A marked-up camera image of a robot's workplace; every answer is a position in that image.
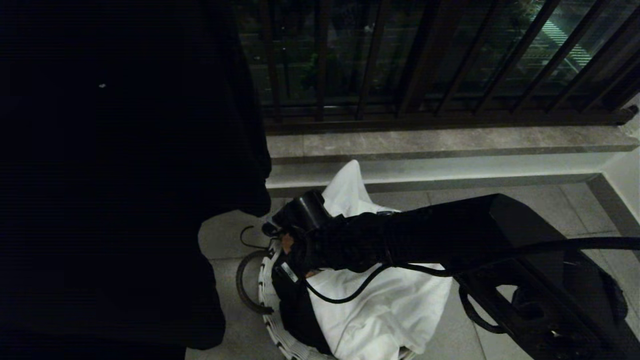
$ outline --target hand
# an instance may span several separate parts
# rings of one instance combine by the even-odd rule
[[[282,250],[284,251],[285,254],[289,254],[291,252],[291,247],[293,246],[293,243],[295,242],[295,240],[293,239],[293,236],[289,235],[289,233],[284,234],[282,236]],[[305,277],[309,278],[312,277],[313,275],[317,274],[318,272],[316,271],[310,271],[308,272]]]

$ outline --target railing bar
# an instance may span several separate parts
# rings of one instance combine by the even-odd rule
[[[267,56],[269,85],[273,96],[273,118],[276,122],[282,122],[280,114],[280,83],[278,82],[278,71],[276,70],[276,59],[273,51],[273,28],[271,16],[269,15],[269,0],[260,0],[259,6],[260,22],[262,23],[262,42]]]
[[[440,104],[436,109],[436,115],[441,114],[441,112],[446,109],[448,102],[458,91],[460,83],[462,83],[462,81],[466,78],[467,73],[471,70],[471,67],[480,54],[480,50],[482,49],[482,46],[484,45],[484,42],[486,41],[486,38],[489,34],[489,29],[491,27],[490,25],[503,2],[504,0],[494,0],[494,2],[491,4],[489,11],[487,12],[484,20],[482,21],[482,24],[480,25],[480,28],[478,29],[476,37],[473,40],[472,46],[467,51],[462,64],[460,64],[460,67],[458,67],[458,71],[456,71],[456,75],[453,77],[451,85],[449,85],[444,98],[442,99],[442,101],[440,101]]]
[[[582,39],[587,30],[591,27],[591,25],[596,21],[596,19],[600,16],[600,14],[604,11],[605,7],[609,3],[609,0],[597,0],[593,6],[589,9],[587,14],[585,14],[584,18],[580,21],[578,26],[573,30],[571,35],[564,41],[560,49],[558,49],[551,58],[551,60],[547,63],[547,65],[540,71],[540,73],[536,76],[531,84],[527,87],[524,94],[521,96],[520,100],[513,107],[511,112],[518,113],[522,110],[524,104],[529,101],[531,96],[535,93],[535,91],[540,87],[540,85],[547,80],[547,78],[553,73],[553,71],[562,63],[562,61],[566,58],[567,55],[571,52],[571,50],[578,44],[578,41]]]
[[[524,34],[522,39],[520,39],[518,45],[511,53],[511,56],[507,59],[505,65],[500,69],[495,79],[491,82],[491,85],[485,92],[483,98],[480,100],[480,103],[476,107],[474,113],[477,115],[481,113],[487,104],[493,99],[493,94],[500,87],[502,82],[507,78],[507,74],[513,70],[513,67],[520,61],[524,53],[527,51],[533,40],[535,40],[536,36],[542,27],[545,25],[551,14],[553,14],[554,10],[560,3],[560,0],[547,0],[545,4],[538,12],[536,18],[531,22],[527,32]]]
[[[373,29],[373,36],[371,38],[371,45],[369,46],[369,55],[367,57],[367,66],[364,72],[364,78],[362,80],[362,87],[360,89],[360,98],[358,100],[358,109],[356,111],[356,120],[361,120],[364,116],[364,110],[367,106],[367,100],[369,98],[369,89],[371,88],[371,81],[375,75],[376,64],[378,62],[378,53],[380,52],[380,44],[382,43],[382,35],[385,30],[385,23],[388,17],[388,9],[391,4],[391,0],[381,0],[378,6],[378,13],[376,14],[376,23]]]
[[[640,68],[636,68],[634,71],[637,74],[635,79],[631,82],[631,84],[628,84],[627,86],[625,86],[625,89],[623,89],[620,92],[620,94],[618,94],[617,97],[613,99],[613,101],[609,101],[609,103],[611,104],[606,104],[607,102],[606,98],[602,99],[602,101],[605,103],[605,106],[611,111],[615,112],[615,110],[622,109],[622,107],[626,105],[629,101],[631,101],[638,94],[638,91],[640,91]]]
[[[332,0],[318,0],[318,74],[316,85],[316,121],[323,121],[324,117],[324,95],[326,93],[326,58],[327,41],[329,34],[329,19],[331,15]]]
[[[607,43],[598,51],[597,54],[587,63],[587,65],[571,80],[556,98],[551,101],[546,109],[546,112],[554,111],[563,101],[565,101],[585,80],[591,77],[591,75],[597,73],[601,66],[609,61],[613,55],[615,55],[622,47],[623,40],[626,40],[629,35],[634,35],[637,31],[637,25],[640,17],[640,6],[629,15],[629,18],[618,28],[618,30],[611,35],[611,38]]]
[[[440,64],[444,56],[449,52],[453,44],[453,38],[467,7],[468,0],[442,1],[437,10],[433,12],[431,28],[426,34],[420,62],[419,71],[409,79],[410,86],[404,99],[404,112],[414,112],[420,107],[427,92],[433,86]]]
[[[633,71],[639,63],[640,50],[636,51],[636,53],[633,54],[633,56],[631,56],[631,58],[627,60],[625,64],[622,65],[620,69],[618,69],[618,71],[616,71],[615,74],[613,74],[608,84],[599,89],[596,94],[594,94],[589,100],[584,103],[584,105],[580,109],[580,112],[582,113],[589,110],[597,101],[599,101],[604,95],[611,91],[611,89],[616,86],[624,77],[626,77],[629,72]]]
[[[426,61],[430,48],[429,43],[433,39],[433,36],[430,35],[436,30],[435,19],[438,12],[441,11],[444,2],[446,2],[446,0],[430,1],[424,7],[420,24],[418,25],[418,31],[413,39],[412,50],[407,57],[400,81],[398,94],[400,94],[401,98],[398,104],[398,117],[402,117],[406,112],[409,102],[414,96],[413,92],[417,85],[417,79],[422,77],[422,71],[424,70],[422,64]],[[420,49],[419,53],[415,50],[417,46],[419,46]]]

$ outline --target metal railing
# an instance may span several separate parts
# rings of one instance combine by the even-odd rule
[[[315,48],[317,77],[315,106],[283,105],[274,51],[271,9],[279,0],[259,0],[262,43],[268,68],[273,101],[264,107],[268,133],[304,133],[318,131],[353,131],[379,129],[424,129],[438,127],[537,126],[537,125],[619,125],[630,120],[637,108],[621,109],[640,88],[640,6],[637,7],[608,41],[586,62],[585,66],[556,95],[539,95],[538,90],[573,51],[579,53],[579,42],[594,22],[610,5],[596,0],[559,46],[524,92],[516,96],[499,95],[497,90],[518,65],[534,39],[548,24],[561,0],[540,3],[532,19],[506,60],[495,69],[495,75],[481,95],[460,96],[460,86],[473,69],[492,30],[492,26],[508,0],[493,0],[482,19],[471,44],[442,96],[428,96],[444,54],[452,46],[456,29],[469,0],[428,1],[403,73],[392,100],[369,104],[374,68],[380,55],[385,23],[392,0],[379,0],[375,27],[371,35],[366,66],[359,86],[357,101],[339,106],[326,104],[328,32],[333,0],[316,0]],[[578,92],[588,79],[603,71],[612,59],[623,58],[605,81],[587,94]]]

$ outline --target black bag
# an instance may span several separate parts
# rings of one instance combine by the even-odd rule
[[[273,266],[271,280],[280,298],[280,314],[286,331],[301,343],[316,348],[320,353],[333,355],[316,320],[311,299],[301,279],[294,282],[282,265],[287,255],[282,253]]]

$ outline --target stone ledge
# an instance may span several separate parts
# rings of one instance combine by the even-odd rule
[[[502,127],[267,136],[274,164],[357,159],[626,152],[637,138],[612,126]]]

